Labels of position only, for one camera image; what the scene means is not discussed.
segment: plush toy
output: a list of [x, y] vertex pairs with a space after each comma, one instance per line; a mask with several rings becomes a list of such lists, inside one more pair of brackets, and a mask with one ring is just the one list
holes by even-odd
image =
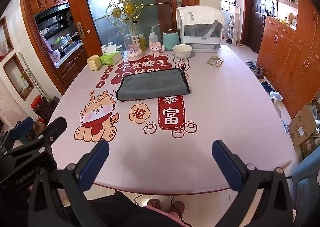
[[160, 56], [160, 53], [165, 51], [165, 46], [161, 45], [160, 42], [150, 42], [149, 43], [149, 47], [151, 48], [151, 50], [153, 51], [153, 56], [157, 57]]

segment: pink tablecloth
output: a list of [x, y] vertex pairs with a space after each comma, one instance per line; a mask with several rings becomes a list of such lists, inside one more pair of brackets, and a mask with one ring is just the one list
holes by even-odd
[[[59, 168], [76, 163], [101, 137], [110, 155], [96, 183], [129, 192], [190, 194], [228, 188], [211, 155], [223, 140], [244, 163], [274, 170], [290, 163], [279, 116], [260, 82], [227, 47], [179, 60], [173, 52], [99, 71], [88, 66], [69, 87], [51, 121], [66, 118], [67, 130], [52, 145]], [[189, 95], [120, 102], [122, 76], [184, 66]]]

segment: tissue box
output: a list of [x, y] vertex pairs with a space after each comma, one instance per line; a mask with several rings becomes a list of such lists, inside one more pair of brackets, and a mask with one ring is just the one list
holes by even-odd
[[100, 57], [101, 63], [103, 65], [115, 65], [120, 60], [122, 60], [121, 51], [118, 51], [114, 54], [106, 54]]

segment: plastic container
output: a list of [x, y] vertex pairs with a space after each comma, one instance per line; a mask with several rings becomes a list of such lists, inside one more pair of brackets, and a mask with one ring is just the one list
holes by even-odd
[[73, 43], [73, 41], [72, 41], [71, 37], [69, 36], [69, 34], [67, 34], [67, 40], [68, 40], [69, 44]]

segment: white bowl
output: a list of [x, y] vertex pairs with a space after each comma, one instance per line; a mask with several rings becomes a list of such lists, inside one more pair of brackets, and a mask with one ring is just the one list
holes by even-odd
[[175, 56], [180, 59], [186, 59], [190, 57], [192, 52], [192, 47], [186, 44], [175, 45], [172, 49]]

